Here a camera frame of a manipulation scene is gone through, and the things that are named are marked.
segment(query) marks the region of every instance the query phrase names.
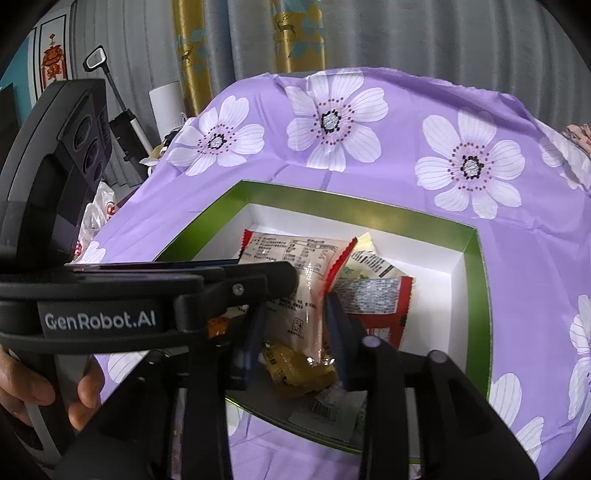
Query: floral tablecloth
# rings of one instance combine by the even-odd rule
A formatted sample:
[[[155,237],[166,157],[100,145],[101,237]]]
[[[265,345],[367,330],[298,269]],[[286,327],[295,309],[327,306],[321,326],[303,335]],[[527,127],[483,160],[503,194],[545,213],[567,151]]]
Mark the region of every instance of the floral tablecloth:
[[[390,69],[265,74],[228,87],[186,123],[82,261],[153,260],[243,179],[476,227],[493,317],[489,400],[542,475],[561,459],[591,412],[591,164],[581,150],[502,93]],[[133,366],[101,361],[115,381]],[[241,445],[248,458],[254,450]],[[266,455],[279,450],[265,445]]]

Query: black robotic device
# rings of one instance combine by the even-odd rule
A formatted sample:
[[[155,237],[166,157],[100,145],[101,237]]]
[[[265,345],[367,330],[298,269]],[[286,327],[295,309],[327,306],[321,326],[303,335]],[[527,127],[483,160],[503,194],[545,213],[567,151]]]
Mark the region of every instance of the black robotic device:
[[[267,302],[293,291],[296,271],[233,260],[63,266],[109,158],[106,118],[103,80],[53,83],[0,174],[0,343],[57,393],[49,407],[28,406],[33,427],[0,414],[1,462],[10,458],[15,480],[168,479],[173,405],[186,388],[182,477],[230,480],[225,392],[248,388]],[[247,314],[209,338],[207,320],[243,304]],[[445,353],[402,353],[366,336],[334,294],[326,321],[343,385],[368,391],[360,479],[408,478],[407,387],[417,399],[423,478],[538,478]],[[150,352],[74,432],[66,407],[89,355],[137,350]]]

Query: paper roll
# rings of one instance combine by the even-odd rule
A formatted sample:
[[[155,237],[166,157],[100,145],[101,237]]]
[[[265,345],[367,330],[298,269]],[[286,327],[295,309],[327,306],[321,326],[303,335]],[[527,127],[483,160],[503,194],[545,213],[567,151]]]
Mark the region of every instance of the paper roll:
[[[160,140],[174,128],[182,127],[187,119],[184,113],[183,93],[179,81],[150,90],[150,102],[156,118]]]

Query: teal wall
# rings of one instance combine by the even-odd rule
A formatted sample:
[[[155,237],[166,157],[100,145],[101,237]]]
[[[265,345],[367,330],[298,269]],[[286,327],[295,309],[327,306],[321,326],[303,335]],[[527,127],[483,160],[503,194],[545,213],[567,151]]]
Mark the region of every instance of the teal wall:
[[[18,125],[22,125],[31,111],[31,98],[29,97],[29,77],[28,77],[28,48],[29,39],[26,38],[18,49],[16,55],[12,58],[10,65],[2,79],[0,87],[4,88],[12,83],[14,88],[14,99],[17,104]]]

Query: hand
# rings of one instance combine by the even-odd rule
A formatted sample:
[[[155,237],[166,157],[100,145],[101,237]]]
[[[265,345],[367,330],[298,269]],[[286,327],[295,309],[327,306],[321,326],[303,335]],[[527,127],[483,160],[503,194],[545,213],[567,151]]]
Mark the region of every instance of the hand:
[[[86,423],[100,407],[100,391],[105,376],[96,358],[90,359],[86,375],[78,383],[78,400],[68,408],[68,416],[76,430]],[[48,406],[56,399],[51,384],[41,375],[15,360],[0,346],[0,404],[12,415],[31,426],[26,403]]]

